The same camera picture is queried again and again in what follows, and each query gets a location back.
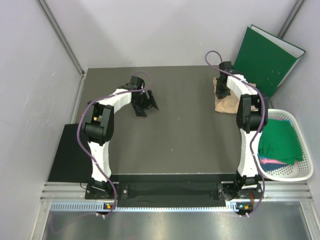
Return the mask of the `beige t shirt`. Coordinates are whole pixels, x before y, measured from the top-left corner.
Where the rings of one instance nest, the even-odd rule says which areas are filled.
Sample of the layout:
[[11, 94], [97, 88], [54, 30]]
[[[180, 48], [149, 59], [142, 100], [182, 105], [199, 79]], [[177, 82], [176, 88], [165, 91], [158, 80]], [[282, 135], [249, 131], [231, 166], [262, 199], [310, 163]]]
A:
[[230, 90], [230, 95], [227, 95], [224, 98], [218, 98], [218, 82], [220, 78], [215, 78], [213, 80], [214, 84], [214, 93], [215, 93], [215, 111], [219, 113], [226, 114], [236, 114], [238, 112], [240, 97], [242, 94], [257, 94], [257, 91], [253, 89], [256, 87], [255, 83], [248, 83], [250, 86], [244, 84], [243, 82], [239, 82], [239, 80], [234, 79], [231, 81], [227, 87]]

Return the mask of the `green ring binder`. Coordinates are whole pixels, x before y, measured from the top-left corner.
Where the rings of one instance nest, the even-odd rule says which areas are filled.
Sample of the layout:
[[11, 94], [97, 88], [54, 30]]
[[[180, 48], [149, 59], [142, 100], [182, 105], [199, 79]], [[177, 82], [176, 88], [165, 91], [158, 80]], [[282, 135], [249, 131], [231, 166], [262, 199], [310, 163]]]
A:
[[245, 31], [233, 66], [271, 98], [305, 53], [252, 24]]

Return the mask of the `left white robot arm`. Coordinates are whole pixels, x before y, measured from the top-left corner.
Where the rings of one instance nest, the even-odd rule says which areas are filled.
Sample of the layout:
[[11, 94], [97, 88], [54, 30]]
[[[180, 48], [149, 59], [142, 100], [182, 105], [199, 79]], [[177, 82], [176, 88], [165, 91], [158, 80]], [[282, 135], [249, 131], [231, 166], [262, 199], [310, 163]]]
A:
[[109, 144], [114, 134], [115, 113], [131, 104], [138, 117], [146, 117], [146, 110], [159, 109], [152, 91], [129, 84], [114, 93], [89, 103], [82, 115], [79, 132], [87, 140], [92, 161], [91, 180], [86, 187], [88, 199], [106, 199], [115, 193], [111, 182]]

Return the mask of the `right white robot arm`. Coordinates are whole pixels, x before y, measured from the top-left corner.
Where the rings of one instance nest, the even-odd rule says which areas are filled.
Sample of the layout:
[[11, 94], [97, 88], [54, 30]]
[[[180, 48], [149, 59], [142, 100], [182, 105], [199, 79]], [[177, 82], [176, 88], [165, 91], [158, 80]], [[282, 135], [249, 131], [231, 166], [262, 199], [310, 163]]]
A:
[[223, 187], [223, 195], [245, 198], [261, 189], [259, 177], [263, 174], [258, 163], [258, 146], [268, 122], [268, 105], [262, 93], [243, 75], [224, 72], [216, 80], [215, 95], [226, 100], [232, 93], [238, 100], [236, 125], [241, 135], [241, 153], [235, 180], [231, 186]]

